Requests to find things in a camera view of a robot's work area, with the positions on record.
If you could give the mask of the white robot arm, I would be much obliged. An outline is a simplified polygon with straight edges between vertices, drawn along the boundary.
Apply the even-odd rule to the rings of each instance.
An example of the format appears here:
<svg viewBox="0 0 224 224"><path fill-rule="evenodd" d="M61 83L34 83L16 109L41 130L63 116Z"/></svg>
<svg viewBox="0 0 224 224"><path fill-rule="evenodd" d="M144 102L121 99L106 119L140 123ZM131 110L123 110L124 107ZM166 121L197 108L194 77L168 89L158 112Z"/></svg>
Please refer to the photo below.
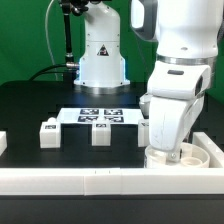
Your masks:
<svg viewBox="0 0 224 224"><path fill-rule="evenodd" d="M131 0L131 28L158 43L147 83L149 144L178 159L212 85L224 0Z"/></svg>

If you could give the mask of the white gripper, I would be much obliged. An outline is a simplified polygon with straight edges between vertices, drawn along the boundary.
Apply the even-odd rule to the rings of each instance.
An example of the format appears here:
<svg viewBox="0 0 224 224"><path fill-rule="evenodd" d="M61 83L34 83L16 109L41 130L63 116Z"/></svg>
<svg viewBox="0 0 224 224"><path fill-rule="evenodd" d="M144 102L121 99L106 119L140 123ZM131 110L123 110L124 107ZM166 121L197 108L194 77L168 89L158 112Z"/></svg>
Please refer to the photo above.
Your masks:
<svg viewBox="0 0 224 224"><path fill-rule="evenodd" d="M159 151L179 152L204 104L204 92L210 85L208 65L175 65L157 61L147 92L149 106L149 142Z"/></svg>

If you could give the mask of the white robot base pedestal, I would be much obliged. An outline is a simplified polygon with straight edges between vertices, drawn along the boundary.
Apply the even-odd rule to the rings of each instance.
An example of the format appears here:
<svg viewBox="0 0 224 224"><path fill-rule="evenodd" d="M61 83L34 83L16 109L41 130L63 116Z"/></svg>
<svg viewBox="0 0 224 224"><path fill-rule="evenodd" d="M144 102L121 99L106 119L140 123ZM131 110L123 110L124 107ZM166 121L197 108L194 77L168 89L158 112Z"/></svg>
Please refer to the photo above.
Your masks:
<svg viewBox="0 0 224 224"><path fill-rule="evenodd" d="M85 52L79 60L76 85L88 88L117 88L129 85L125 59L120 54L120 16L100 3L88 3L84 13Z"/></svg>

